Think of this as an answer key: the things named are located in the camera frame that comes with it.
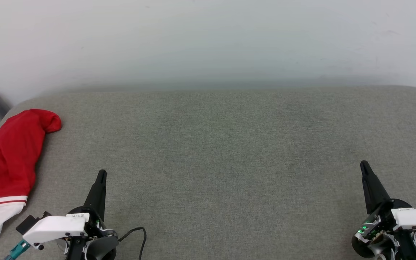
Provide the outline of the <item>red white basketball jersey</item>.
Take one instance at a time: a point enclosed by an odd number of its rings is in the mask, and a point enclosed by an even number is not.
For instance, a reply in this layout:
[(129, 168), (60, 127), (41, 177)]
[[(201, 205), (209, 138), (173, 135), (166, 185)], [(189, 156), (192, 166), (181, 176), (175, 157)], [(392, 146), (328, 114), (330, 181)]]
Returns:
[(0, 127), (0, 234), (27, 203), (45, 135), (60, 129), (57, 114), (39, 109), (25, 110)]

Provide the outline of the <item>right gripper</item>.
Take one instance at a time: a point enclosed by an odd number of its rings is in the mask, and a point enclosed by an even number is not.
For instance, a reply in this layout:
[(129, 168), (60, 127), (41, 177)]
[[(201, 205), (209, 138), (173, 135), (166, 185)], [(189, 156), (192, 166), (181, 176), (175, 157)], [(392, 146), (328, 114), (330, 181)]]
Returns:
[(416, 230), (393, 230), (396, 223), (391, 212), (411, 207), (402, 200), (391, 199), (368, 161), (361, 161), (360, 169), (368, 217), (352, 237), (353, 250), (367, 259), (416, 260)]

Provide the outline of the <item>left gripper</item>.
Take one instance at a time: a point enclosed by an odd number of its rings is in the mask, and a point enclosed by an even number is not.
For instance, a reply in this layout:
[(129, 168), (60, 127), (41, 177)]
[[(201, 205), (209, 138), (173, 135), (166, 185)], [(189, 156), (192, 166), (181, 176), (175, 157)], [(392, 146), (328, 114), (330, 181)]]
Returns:
[(118, 236), (104, 224), (106, 198), (106, 170), (99, 170), (91, 186), (84, 206), (69, 211), (69, 214), (88, 213), (84, 235), (69, 235), (65, 260), (114, 260), (117, 255)]

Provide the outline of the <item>grey fabric sofa seat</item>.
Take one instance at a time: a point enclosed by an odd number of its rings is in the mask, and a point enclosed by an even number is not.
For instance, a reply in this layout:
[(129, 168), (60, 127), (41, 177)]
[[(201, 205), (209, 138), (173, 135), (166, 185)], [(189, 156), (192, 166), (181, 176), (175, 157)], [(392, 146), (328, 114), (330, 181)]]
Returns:
[(416, 88), (77, 93), (15, 106), (59, 115), (16, 226), (81, 206), (107, 171), (105, 224), (143, 226), (142, 260), (362, 260), (360, 162), (416, 207)]

